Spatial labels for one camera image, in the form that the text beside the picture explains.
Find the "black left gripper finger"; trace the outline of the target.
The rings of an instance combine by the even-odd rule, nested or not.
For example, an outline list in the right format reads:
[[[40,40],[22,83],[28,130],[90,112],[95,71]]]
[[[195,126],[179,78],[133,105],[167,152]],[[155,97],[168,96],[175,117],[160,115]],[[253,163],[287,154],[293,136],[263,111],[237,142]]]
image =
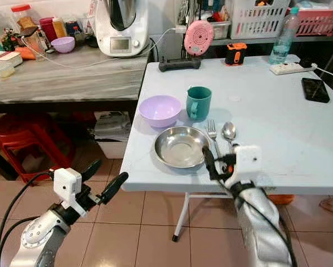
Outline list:
[[[88,168],[86,168],[82,173],[81,173],[81,181],[88,181],[90,180],[100,169],[102,165],[102,160],[95,160],[93,161]]]
[[[120,191],[121,186],[128,179],[129,174],[126,171],[123,171],[119,175],[116,176],[113,180],[106,185],[103,192],[100,194],[100,204],[107,204],[118,191]]]

